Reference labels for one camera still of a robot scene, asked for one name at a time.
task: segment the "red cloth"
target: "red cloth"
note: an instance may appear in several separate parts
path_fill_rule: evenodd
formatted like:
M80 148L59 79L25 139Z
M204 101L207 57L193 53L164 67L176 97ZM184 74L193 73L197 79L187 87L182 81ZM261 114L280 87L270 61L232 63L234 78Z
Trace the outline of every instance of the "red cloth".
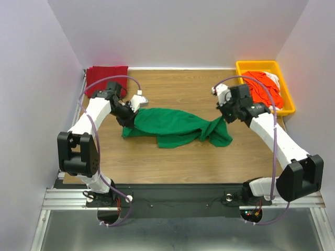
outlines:
M128 67L127 66L94 66L90 67L86 71L86 81L87 81L87 87L89 87L91 84L96 82L97 80L100 80L105 77L110 76L116 76L116 75L128 75ZM90 98L94 91L96 90L104 90L107 86L107 82L109 81L116 81L124 89L127 89L127 78L112 78L106 81L102 81L99 84L96 84L94 87L90 88L85 92L86 96ZM127 95L127 92L122 89L121 91L121 97L124 98Z
M283 101L283 98L279 94L280 92L279 88L269 77L267 77L267 75L264 72L247 71L243 73L242 75L253 77L257 79L258 81L260 81L269 90L276 107L280 109L284 107L284 101ZM244 81L249 86L250 94L255 103L263 102L267 107L272 105L269 99L269 96L266 94L262 86L260 86L259 84L257 84L255 81L251 79L244 78Z

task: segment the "white wall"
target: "white wall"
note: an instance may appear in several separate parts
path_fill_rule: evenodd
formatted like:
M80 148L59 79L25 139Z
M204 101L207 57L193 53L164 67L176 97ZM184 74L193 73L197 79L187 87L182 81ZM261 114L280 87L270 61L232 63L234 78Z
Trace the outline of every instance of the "white wall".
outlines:
M276 58L308 0L48 0L79 61L234 67Z
M45 0L0 8L0 250L30 250L82 67Z
M334 0L310 0L277 60L297 109L287 130L325 161L321 192L335 230L334 9Z

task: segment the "orange fabric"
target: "orange fabric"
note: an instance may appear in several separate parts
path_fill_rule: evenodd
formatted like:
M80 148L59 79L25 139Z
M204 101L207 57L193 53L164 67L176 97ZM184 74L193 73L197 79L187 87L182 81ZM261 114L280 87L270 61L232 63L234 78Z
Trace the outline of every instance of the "orange fabric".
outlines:
M242 75L253 77L260 81L269 90L276 107L280 109L284 107L283 98L279 95L279 88L264 72L247 71ZM271 105L271 101L262 86L250 79L244 78L244 81L249 86L250 94L255 103L263 102L267 107Z

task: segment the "yellow bin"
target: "yellow bin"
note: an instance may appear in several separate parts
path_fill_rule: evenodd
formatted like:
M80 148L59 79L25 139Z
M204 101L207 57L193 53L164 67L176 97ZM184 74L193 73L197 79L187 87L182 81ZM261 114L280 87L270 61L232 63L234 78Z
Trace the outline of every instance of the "yellow bin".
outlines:
M237 75L242 75L247 71L270 72L279 78L279 85L281 87L281 97L284 100L283 110L277 111L278 116L286 116L295 112L295 107L292 98L288 92L287 86L283 79L282 73L276 61L237 61L236 72ZM240 84L244 84L242 78L238 79Z

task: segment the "wood surface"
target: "wood surface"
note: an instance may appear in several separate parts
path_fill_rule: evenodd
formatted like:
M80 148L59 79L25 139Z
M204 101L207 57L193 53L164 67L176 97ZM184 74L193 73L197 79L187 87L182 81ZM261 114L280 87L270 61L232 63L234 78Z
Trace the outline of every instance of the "wood surface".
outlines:
M129 71L142 86L149 108L184 110L206 120L220 116L217 98L211 88L235 71ZM236 85L237 80L226 82ZM137 86L128 81L128 97ZM215 147L208 141L194 142L175 149L159 149L154 137L121 137L122 127L107 116L98 133L101 143L101 169L115 183L235 183L272 174L272 152L243 122L228 125L233 141L228 147ZM277 175L282 169L277 163ZM65 184L81 183L65 174Z

